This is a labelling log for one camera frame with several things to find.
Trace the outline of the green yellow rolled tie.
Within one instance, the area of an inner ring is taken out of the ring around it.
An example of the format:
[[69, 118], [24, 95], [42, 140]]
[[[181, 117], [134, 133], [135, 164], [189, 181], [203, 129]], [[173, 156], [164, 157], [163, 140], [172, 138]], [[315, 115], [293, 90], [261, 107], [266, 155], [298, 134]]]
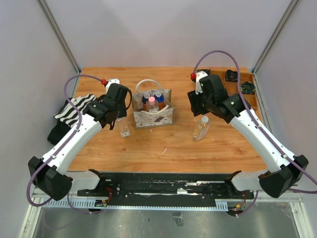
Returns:
[[243, 94], [248, 94], [248, 95], [254, 95], [256, 90], [255, 85], [249, 81], [241, 83], [240, 89]]

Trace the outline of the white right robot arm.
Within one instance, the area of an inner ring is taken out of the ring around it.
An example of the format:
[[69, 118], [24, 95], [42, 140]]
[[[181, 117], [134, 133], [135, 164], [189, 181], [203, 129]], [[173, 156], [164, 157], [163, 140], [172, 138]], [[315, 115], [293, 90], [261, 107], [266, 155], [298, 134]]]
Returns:
[[236, 171], [225, 180], [224, 192], [236, 198], [244, 190], [261, 190], [279, 198], [302, 177], [308, 165], [304, 155], [295, 156], [263, 125], [255, 111], [239, 94], [229, 96], [219, 75], [196, 74], [196, 89], [188, 92], [194, 116], [212, 113], [238, 130], [266, 164], [256, 172]]

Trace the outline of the clear bottle dark cap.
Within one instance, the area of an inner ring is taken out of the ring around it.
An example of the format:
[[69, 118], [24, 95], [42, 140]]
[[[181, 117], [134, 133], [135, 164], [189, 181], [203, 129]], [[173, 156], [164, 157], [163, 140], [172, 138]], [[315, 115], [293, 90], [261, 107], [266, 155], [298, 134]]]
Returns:
[[119, 129], [120, 135], [121, 137], [125, 138], [130, 136], [130, 130], [128, 127], [128, 122], [127, 122], [127, 118], [123, 117], [123, 118], [118, 118], [115, 122], [116, 126]]

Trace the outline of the printed canvas tote bag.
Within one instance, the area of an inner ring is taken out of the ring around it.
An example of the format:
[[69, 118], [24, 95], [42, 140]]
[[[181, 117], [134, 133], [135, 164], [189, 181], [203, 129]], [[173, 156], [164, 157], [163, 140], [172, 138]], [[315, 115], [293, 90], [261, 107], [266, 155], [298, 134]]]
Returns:
[[[141, 91], [144, 83], [154, 83], [156, 89]], [[152, 79], [144, 79], [136, 85], [136, 93], [132, 96], [133, 125], [136, 129], [170, 126], [175, 124], [175, 107], [171, 104], [171, 89], [163, 89]]]

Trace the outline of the wooden divided tray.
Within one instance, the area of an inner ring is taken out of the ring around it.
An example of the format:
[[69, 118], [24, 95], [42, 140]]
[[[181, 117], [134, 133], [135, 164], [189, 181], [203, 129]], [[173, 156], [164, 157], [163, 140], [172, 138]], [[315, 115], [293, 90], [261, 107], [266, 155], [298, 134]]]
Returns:
[[256, 98], [256, 88], [254, 84], [253, 75], [248, 72], [240, 73], [240, 83], [237, 81], [238, 73], [236, 70], [213, 70], [213, 69], [203, 69], [207, 74], [216, 74], [220, 77], [225, 89], [229, 96], [238, 93], [238, 88], [240, 88], [246, 101], [252, 106], [256, 111], [258, 108], [257, 98]]

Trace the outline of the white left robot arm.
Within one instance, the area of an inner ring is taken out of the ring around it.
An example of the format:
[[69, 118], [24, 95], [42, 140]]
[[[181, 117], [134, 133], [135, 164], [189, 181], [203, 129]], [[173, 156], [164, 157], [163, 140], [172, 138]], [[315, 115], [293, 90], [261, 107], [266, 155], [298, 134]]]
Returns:
[[92, 101], [83, 110], [75, 126], [65, 137], [41, 158], [32, 157], [28, 162], [30, 184], [51, 199], [59, 201], [69, 192], [88, 189], [101, 196], [106, 191], [101, 174], [95, 170], [68, 172], [68, 167], [86, 143], [106, 125], [114, 128], [117, 118], [127, 115], [125, 98], [131, 94], [127, 87], [112, 83], [106, 94]]

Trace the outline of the clear bottle white cap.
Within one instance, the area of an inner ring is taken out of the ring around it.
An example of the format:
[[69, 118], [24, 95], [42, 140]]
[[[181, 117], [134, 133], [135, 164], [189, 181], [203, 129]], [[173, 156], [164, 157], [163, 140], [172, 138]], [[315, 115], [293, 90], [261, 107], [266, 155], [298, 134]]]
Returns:
[[209, 119], [209, 117], [202, 116], [194, 128], [194, 132], [192, 136], [193, 140], [200, 141], [201, 139], [203, 139], [206, 136], [210, 125], [211, 125], [211, 120]]

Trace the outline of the bright blue pump bottle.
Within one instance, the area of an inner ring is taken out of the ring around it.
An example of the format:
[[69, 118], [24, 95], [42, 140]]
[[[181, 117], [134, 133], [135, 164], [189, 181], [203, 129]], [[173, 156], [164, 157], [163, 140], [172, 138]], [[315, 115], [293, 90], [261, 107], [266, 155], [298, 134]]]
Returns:
[[156, 91], [155, 94], [154, 94], [154, 98], [158, 102], [159, 110], [162, 110], [164, 108], [164, 96], [161, 93], [161, 91]]

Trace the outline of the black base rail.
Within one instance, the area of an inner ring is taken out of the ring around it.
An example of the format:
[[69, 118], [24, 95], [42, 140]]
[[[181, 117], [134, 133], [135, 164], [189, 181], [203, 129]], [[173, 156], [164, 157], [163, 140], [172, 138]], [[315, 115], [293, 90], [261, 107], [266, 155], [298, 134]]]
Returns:
[[78, 196], [107, 197], [111, 205], [142, 207], [213, 207], [217, 199], [253, 199], [245, 190], [234, 191], [225, 180], [229, 174], [101, 172], [93, 190]]

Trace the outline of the dark blue pump bottle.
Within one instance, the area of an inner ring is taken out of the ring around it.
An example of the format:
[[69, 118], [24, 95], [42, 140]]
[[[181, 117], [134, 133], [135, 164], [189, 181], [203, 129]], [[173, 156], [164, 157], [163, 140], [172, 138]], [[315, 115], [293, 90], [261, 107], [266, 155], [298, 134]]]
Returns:
[[150, 94], [149, 93], [145, 93], [142, 97], [142, 103], [143, 103], [143, 110], [146, 110], [146, 103], [148, 101], [148, 99], [150, 98]]

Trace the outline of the clear bottle pink cap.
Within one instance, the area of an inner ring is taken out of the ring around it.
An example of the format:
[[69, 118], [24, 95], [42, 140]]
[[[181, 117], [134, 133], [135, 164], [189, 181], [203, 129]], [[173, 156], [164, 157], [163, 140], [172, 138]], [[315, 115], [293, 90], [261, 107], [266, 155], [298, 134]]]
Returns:
[[146, 103], [146, 112], [154, 113], [159, 111], [159, 103], [156, 101], [154, 96], [151, 96]]

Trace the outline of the left aluminium frame post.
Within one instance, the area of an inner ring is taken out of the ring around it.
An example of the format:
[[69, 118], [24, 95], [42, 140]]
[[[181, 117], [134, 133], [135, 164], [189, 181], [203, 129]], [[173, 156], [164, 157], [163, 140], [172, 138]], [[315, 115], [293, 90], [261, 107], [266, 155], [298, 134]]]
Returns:
[[63, 49], [67, 59], [69, 60], [70, 64], [74, 68], [77, 73], [81, 72], [81, 67], [79, 66], [78, 62], [76, 61], [68, 43], [66, 42], [63, 33], [51, 11], [48, 3], [46, 0], [36, 0], [40, 9], [42, 10], [47, 22], [49, 23], [53, 33], [55, 34], [61, 48]]

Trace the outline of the black white striped cloth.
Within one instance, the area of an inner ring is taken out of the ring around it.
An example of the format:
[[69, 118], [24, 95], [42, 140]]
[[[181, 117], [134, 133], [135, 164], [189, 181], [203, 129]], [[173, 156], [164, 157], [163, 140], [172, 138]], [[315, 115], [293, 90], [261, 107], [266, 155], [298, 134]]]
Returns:
[[[82, 113], [84, 108], [95, 99], [96, 96], [94, 94], [87, 94], [86, 96], [70, 98], [69, 100], [78, 108], [80, 113]], [[56, 145], [75, 125], [79, 119], [79, 116], [75, 109], [69, 104], [69, 102], [65, 101], [62, 108], [56, 114], [54, 114], [53, 117], [56, 119], [56, 125], [50, 131], [47, 140], [52, 145]]]

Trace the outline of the dark green rolled tie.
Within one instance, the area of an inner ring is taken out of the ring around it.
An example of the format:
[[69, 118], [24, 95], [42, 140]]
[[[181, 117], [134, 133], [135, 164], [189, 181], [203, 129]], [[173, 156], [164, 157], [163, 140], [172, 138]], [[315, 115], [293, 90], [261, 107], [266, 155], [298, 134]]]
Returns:
[[201, 71], [205, 72], [207, 75], [209, 75], [211, 73], [210, 69], [201, 69]]

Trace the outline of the black rolled tie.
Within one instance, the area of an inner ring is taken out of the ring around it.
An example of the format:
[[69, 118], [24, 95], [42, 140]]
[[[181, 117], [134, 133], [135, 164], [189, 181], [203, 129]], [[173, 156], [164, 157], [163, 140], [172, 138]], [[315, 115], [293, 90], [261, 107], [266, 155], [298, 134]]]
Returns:
[[225, 81], [227, 82], [238, 82], [238, 72], [233, 70], [227, 70], [225, 72]]

